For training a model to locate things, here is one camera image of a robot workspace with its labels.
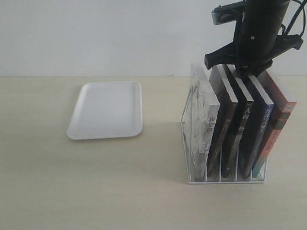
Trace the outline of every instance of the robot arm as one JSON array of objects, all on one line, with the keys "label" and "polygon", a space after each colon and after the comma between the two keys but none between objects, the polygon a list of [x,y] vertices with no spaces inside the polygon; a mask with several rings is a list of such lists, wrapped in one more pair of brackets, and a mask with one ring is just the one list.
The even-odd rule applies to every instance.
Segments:
[{"label": "robot arm", "polygon": [[214,24],[236,21],[236,29],[231,43],[205,55],[207,69],[233,64],[241,78],[258,76],[272,65],[275,57],[291,48],[300,49],[302,34],[288,33],[307,0],[301,3],[287,30],[278,35],[289,3],[290,0],[245,0],[214,9]]}]

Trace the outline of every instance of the beige table surface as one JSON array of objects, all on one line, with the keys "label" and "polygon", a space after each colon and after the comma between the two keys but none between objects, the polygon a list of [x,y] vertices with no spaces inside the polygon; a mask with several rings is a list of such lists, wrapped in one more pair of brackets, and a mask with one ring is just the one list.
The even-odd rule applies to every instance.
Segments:
[{"label": "beige table surface", "polygon": [[[0,78],[0,230],[307,229],[307,77],[265,184],[188,185],[180,117],[188,78]],[[72,141],[80,87],[142,84],[136,138]]]}]

